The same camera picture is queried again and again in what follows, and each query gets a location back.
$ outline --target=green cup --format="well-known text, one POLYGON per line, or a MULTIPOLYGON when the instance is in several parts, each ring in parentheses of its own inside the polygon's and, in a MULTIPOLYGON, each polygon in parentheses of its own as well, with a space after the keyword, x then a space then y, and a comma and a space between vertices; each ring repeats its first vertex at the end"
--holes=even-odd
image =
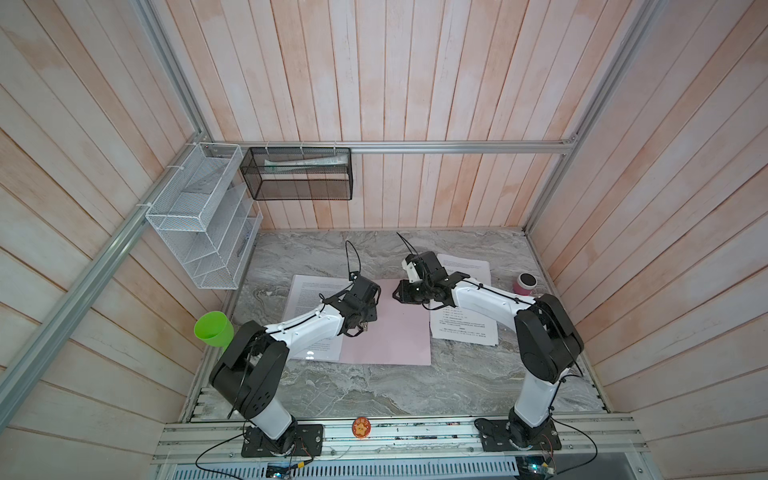
POLYGON ((194 324, 194 335, 210 346, 226 348, 235 330, 224 312, 208 312, 194 324))

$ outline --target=black mesh basket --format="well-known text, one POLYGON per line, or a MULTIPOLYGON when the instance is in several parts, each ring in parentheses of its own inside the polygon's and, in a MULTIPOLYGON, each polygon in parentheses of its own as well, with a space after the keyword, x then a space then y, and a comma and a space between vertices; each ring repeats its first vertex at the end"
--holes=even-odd
POLYGON ((352 151, 251 147, 240 164, 254 200, 351 200, 352 151))

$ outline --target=gray marble table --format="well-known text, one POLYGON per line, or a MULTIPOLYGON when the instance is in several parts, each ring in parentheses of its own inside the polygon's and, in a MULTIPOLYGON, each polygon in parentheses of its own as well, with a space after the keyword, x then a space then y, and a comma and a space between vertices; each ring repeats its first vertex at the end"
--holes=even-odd
MULTIPOLYGON (((528 242, 518 230, 409 230, 404 234, 418 251, 487 260, 492 284, 498 288, 511 290, 514 278, 529 272, 540 285, 535 293, 547 291, 528 242)), ((357 248, 364 276, 406 277, 400 263, 407 251, 394 231, 260 233, 235 322, 279 322, 295 274, 346 276, 344 240, 357 248)), ((299 418, 507 415, 522 387, 525 368, 515 334, 501 325, 498 333, 498 346, 432 339, 431 366, 289 360, 277 398, 299 418)), ((559 412, 601 411, 603 403, 590 381, 569 379, 554 407, 559 412)), ((195 419, 223 419, 229 410, 229 404, 209 387, 198 399, 195 419)))

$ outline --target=wooden wall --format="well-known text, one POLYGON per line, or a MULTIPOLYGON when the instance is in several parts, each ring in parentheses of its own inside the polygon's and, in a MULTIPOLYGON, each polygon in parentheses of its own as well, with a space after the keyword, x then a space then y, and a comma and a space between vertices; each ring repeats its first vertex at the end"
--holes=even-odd
MULTIPOLYGON (((639 0, 154 0, 218 140, 570 137, 639 0)), ((265 227, 525 223, 558 155, 355 156, 265 227)))
MULTIPOLYGON (((194 129, 129 2, 0 2, 0 370, 194 129)), ((140 478, 203 345, 147 232, 0 435, 3 478, 140 478)))
POLYGON ((531 235, 666 478, 768 475, 767 26, 669 2, 531 235))

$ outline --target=round orange sticker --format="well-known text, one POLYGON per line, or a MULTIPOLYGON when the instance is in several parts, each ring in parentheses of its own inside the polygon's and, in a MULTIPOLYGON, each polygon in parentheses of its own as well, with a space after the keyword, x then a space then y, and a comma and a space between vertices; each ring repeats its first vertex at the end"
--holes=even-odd
POLYGON ((358 439, 364 439, 371 432, 371 422, 366 417, 357 417, 352 423, 352 433, 358 439))

